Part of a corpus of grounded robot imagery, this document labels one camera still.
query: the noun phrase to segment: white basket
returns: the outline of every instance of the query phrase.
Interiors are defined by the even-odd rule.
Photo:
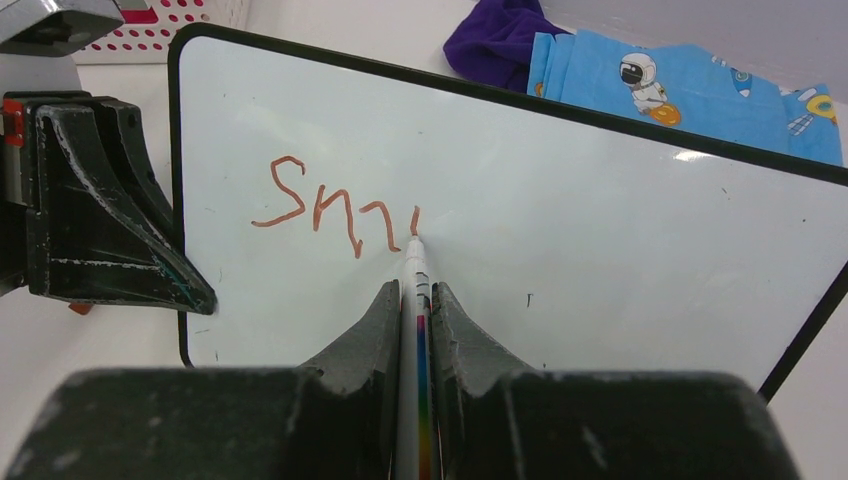
[[[232,28],[244,28],[250,0],[147,0],[150,10],[143,16],[154,17],[145,23],[125,23],[73,55],[77,64],[165,63],[168,46],[181,27],[194,22],[209,22]],[[124,11],[125,18],[133,15]]]

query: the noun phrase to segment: purple towel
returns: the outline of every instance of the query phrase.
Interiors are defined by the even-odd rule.
[[[480,0],[445,42],[445,57],[469,80],[525,92],[536,32],[566,33],[545,20],[539,0]]]

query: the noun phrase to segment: whiteboard black frame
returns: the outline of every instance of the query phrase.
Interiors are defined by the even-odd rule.
[[[174,38],[168,52],[168,92],[171,127],[171,173],[173,177],[174,228],[178,248],[185,253],[185,223],[183,212],[183,176],[182,176],[182,137],[180,125],[180,85],[179,60],[183,48],[192,39],[208,37],[235,43],[246,47],[266,50],[282,55],[302,58],[347,68],[362,73],[378,75],[392,80],[411,83],[426,88],[476,98],[506,107],[520,108],[563,120],[591,125],[625,135],[653,140],[668,145],[696,150],[721,156],[750,165],[769,168],[780,172],[820,180],[848,187],[848,169],[824,163],[813,162],[758,148],[739,145],[723,140],[704,137],[658,125],[651,125],[623,117],[573,107],[530,95],[515,93],[496,87],[471,83],[434,73],[391,65],[353,55],[325,50],[308,45],[288,42],[277,38],[247,33],[210,24],[195,23],[181,29]],[[828,287],[819,303],[798,330],[792,342],[786,348],[780,360],[772,368],[759,394],[771,400],[783,384],[804,352],[824,327],[834,310],[848,293],[848,259],[841,271]],[[188,353],[188,332],[186,313],[178,313],[180,358],[187,367],[192,367]]]

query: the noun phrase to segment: marker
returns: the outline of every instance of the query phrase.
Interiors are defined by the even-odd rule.
[[[441,477],[434,447],[430,394],[430,277],[424,244],[412,237],[403,266],[400,327],[398,430],[394,478],[432,480]]]

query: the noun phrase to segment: white table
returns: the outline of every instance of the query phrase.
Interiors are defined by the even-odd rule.
[[[248,29],[385,62],[451,74],[441,45],[473,7],[470,0],[254,0]],[[86,66],[83,88],[141,107],[157,178],[170,196],[166,69]],[[848,112],[848,106],[837,109]],[[843,145],[848,144],[843,128]],[[848,302],[772,401],[773,414],[807,478],[848,471]],[[181,366],[176,314],[99,306],[85,317],[62,302],[18,290],[0,298],[0,469],[50,391],[70,372],[113,366]]]

